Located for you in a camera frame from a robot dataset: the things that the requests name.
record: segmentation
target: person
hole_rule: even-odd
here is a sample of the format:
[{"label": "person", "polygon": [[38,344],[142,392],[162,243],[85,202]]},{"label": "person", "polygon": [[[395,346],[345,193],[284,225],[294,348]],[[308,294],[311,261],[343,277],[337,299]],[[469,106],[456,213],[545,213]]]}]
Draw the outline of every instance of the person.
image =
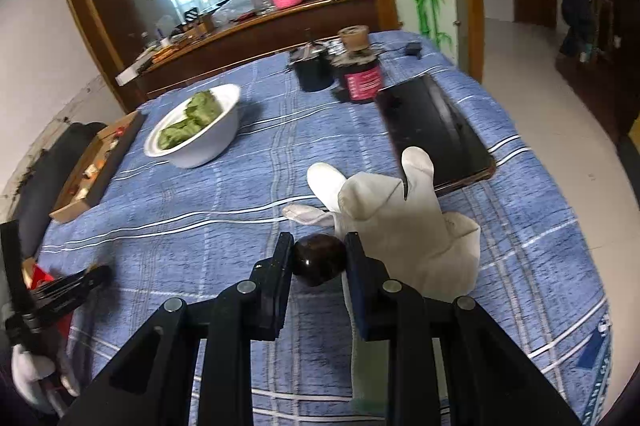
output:
[{"label": "person", "polygon": [[590,0],[562,0],[562,18],[569,25],[560,53],[575,57],[589,53],[594,32],[594,20]]}]

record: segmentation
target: cardboard tray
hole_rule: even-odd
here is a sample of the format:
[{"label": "cardboard tray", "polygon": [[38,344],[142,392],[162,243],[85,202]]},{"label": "cardboard tray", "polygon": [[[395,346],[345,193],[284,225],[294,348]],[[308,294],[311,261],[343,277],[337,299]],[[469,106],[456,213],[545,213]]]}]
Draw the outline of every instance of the cardboard tray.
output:
[{"label": "cardboard tray", "polygon": [[[60,191],[58,199],[56,200],[53,211],[49,213],[51,218],[60,223],[66,223],[76,219],[82,215],[82,213],[100,203],[104,192],[107,190],[107,186],[109,186],[111,182],[111,178],[118,170],[124,155],[127,154],[131,143],[136,138],[145,119],[145,115],[139,111],[135,111],[98,132],[66,180],[65,186],[62,188],[62,191]],[[90,181],[82,177],[84,170],[95,161],[104,159],[113,134],[120,126],[126,126],[127,129],[118,140],[118,145],[106,158],[104,166],[95,177],[93,183],[91,183],[87,196],[84,197],[84,199],[73,200],[74,196],[71,193],[71,189],[74,186],[79,186],[79,189],[82,189],[82,187],[90,183]]]}]

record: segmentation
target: metal screw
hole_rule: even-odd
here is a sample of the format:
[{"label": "metal screw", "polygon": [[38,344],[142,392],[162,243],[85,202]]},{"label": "metal screw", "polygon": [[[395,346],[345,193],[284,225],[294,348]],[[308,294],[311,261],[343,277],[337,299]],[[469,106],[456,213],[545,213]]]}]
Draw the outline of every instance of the metal screw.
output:
[{"label": "metal screw", "polygon": [[476,300],[470,298],[469,296],[463,296],[458,298],[458,307],[460,307],[463,311],[470,311],[476,306]]},{"label": "metal screw", "polygon": [[182,300],[180,298],[169,298],[164,302],[163,307],[167,312],[175,312],[182,307]]},{"label": "metal screw", "polygon": [[402,284],[398,280],[387,280],[382,284],[382,288],[386,292],[400,292],[402,290]]},{"label": "metal screw", "polygon": [[239,282],[236,288],[240,294],[249,294],[249,292],[255,291],[255,283],[251,280],[244,280]]}]

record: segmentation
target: plaid tablecloth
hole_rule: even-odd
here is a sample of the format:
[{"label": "plaid tablecloth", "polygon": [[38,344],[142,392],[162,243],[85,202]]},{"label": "plaid tablecloth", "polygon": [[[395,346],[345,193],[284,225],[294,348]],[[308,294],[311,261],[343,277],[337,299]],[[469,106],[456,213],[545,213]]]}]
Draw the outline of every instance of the plaid tablecloth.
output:
[{"label": "plaid tablecloth", "polygon": [[[419,36],[392,31],[371,39],[389,49]],[[423,57],[383,54],[385,83],[428,70],[468,118],[497,161],[488,181],[440,199],[482,227],[481,268],[472,293],[581,417],[594,424],[610,370],[607,301],[574,212],[500,105],[428,40]],[[306,169],[325,161],[346,176],[399,175],[374,104],[335,102],[328,90],[300,91],[287,56],[256,60],[143,105],[145,124],[102,202],[67,224],[52,223],[38,262],[72,273],[110,263],[113,286],[76,311],[69,349],[95,376],[167,299],[212,298],[272,254],[280,231],[314,231],[281,209],[319,205]],[[143,154],[149,131],[205,87],[242,87],[241,128],[214,161],[181,170]],[[252,345],[257,424],[380,424],[350,407],[351,329],[338,279],[317,289],[292,283],[275,343]],[[192,411],[199,398],[193,389]],[[442,410],[446,418],[446,406]]]}]

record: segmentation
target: beige floor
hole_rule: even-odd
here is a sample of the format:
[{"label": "beige floor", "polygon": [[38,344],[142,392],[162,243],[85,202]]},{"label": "beige floor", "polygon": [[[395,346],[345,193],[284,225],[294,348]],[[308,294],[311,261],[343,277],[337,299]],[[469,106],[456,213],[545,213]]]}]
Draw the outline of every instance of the beige floor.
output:
[{"label": "beige floor", "polygon": [[486,20],[483,86],[504,106],[573,206],[613,322],[606,409],[640,361],[640,211],[616,149],[554,68],[558,34]]}]

